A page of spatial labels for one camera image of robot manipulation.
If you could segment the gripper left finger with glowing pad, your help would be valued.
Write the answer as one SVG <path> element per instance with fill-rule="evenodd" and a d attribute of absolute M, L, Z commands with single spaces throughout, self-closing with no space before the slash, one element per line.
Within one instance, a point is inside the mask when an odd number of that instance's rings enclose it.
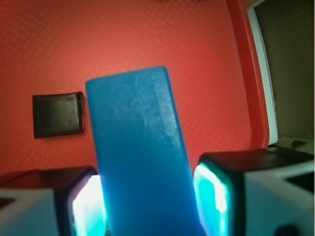
<path fill-rule="evenodd" d="M 93 167 L 9 172 L 0 177 L 2 236 L 105 236 L 107 215 Z"/>

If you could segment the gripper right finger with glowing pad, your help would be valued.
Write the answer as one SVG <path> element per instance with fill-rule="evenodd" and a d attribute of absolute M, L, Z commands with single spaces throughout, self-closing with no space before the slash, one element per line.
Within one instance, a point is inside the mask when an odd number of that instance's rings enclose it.
<path fill-rule="evenodd" d="M 312 236 L 315 159 L 288 148 L 204 153 L 193 174 L 207 236 Z"/>

